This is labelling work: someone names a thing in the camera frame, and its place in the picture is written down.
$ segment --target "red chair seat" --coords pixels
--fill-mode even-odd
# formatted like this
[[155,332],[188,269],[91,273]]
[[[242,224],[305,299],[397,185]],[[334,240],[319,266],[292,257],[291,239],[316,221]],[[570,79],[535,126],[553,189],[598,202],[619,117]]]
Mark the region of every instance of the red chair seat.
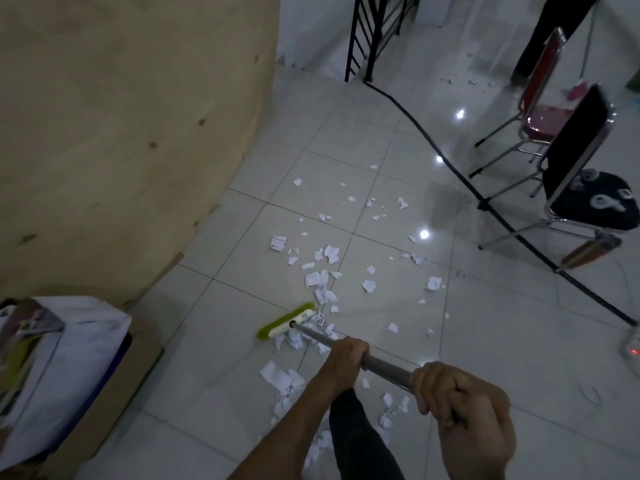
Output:
[[550,143],[560,133],[572,113],[572,109],[539,104],[527,118],[523,131],[530,138]]

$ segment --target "chair seat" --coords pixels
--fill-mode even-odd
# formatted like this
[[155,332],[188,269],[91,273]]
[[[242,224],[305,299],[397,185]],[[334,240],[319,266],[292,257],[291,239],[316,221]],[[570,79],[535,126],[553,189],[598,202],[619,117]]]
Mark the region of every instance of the chair seat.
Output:
[[539,104],[527,118],[523,131],[530,138],[551,143],[572,113],[572,109]]
[[[556,188],[557,181],[552,181],[549,171],[542,175],[542,183],[547,199]],[[619,190],[629,189],[629,185],[617,175],[599,172],[598,177],[590,182],[582,180],[580,190],[572,190],[567,186],[551,205],[551,210],[558,216],[572,221],[578,221],[593,226],[605,227],[613,230],[627,231],[640,225],[640,210],[636,199],[631,197],[624,199]],[[606,195],[622,204],[624,211],[608,207],[596,209],[591,204],[591,199],[596,195]]]

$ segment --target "green broom bristles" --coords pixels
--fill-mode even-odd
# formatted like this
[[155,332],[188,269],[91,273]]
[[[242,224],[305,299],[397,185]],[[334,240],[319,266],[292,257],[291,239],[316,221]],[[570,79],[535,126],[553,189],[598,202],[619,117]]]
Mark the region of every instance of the green broom bristles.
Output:
[[284,322],[289,322],[305,310],[313,310],[315,307],[316,306],[311,302],[305,303],[304,305],[284,315],[283,317],[278,318],[275,322],[269,323],[267,326],[262,327],[260,330],[258,330],[258,340],[267,340],[269,338],[269,332],[274,329],[274,327],[282,325]]

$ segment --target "red chair backrest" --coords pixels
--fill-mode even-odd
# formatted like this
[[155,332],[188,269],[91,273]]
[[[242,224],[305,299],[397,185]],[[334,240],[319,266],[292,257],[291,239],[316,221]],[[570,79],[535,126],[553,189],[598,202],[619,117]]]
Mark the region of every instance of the red chair backrest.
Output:
[[547,44],[545,49],[542,51],[540,60],[538,61],[536,68],[533,69],[529,83],[522,93],[520,109],[525,114],[527,114],[538,102],[542,91],[544,91],[545,86],[551,77],[551,73],[554,71],[557,62],[560,59],[560,52],[562,51],[562,47],[564,47],[565,43],[566,39],[564,37],[564,32],[560,27],[556,27],[547,40]]

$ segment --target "black chair seat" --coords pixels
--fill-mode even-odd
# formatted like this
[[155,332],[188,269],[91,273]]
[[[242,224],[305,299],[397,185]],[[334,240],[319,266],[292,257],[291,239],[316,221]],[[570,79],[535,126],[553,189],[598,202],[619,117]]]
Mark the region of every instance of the black chair seat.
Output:
[[[572,190],[571,185],[567,186],[551,205],[551,210],[558,217],[620,231],[635,229],[640,225],[640,210],[638,210],[636,199],[622,198],[619,193],[620,189],[629,190],[629,185],[624,179],[601,171],[592,181],[585,179],[580,181],[582,183],[580,189]],[[542,183],[547,199],[551,198],[557,181],[553,181],[549,172],[545,171]],[[624,211],[612,207],[594,208],[591,199],[596,195],[606,195],[614,199],[624,207]]]

